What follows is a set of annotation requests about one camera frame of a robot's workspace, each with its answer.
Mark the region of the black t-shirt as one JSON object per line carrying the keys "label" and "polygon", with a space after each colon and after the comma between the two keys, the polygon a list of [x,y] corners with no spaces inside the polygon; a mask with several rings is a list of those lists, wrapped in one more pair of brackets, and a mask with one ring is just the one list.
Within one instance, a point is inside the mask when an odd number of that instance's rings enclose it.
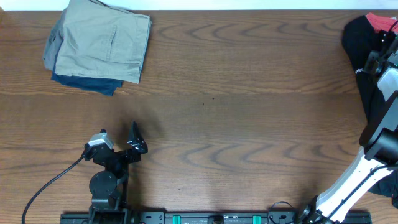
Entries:
{"label": "black t-shirt", "polygon": [[[378,32],[375,32],[366,19],[366,15],[364,15],[345,25],[342,36],[342,45],[355,72],[357,86],[368,123],[385,104],[382,93],[376,88],[376,82],[370,74],[363,71],[369,53],[372,50],[379,51],[381,48],[377,35]],[[396,206],[397,170],[377,182],[374,187],[370,188],[370,192],[391,197],[393,206]]]}

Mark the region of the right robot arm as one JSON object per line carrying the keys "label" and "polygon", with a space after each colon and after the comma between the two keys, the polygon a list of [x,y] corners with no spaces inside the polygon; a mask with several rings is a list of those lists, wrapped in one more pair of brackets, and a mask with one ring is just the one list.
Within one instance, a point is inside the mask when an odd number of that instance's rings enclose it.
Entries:
{"label": "right robot arm", "polygon": [[381,46],[370,52],[364,71],[376,82],[385,104],[361,133],[354,161],[293,223],[370,223],[369,213],[353,212],[351,207],[374,184],[397,170],[397,34],[385,32]]}

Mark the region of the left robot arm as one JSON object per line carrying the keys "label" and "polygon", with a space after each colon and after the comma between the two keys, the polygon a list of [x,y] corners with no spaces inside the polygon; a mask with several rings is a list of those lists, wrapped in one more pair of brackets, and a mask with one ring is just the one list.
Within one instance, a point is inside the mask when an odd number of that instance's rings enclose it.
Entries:
{"label": "left robot arm", "polygon": [[89,223],[138,222],[127,208],[129,165],[141,161],[141,156],[148,153],[148,147],[135,121],[131,124],[127,143],[131,146],[129,149],[115,151],[114,141],[102,129],[85,144],[84,160],[92,160],[104,167],[104,171],[96,173],[89,183],[92,194]]}

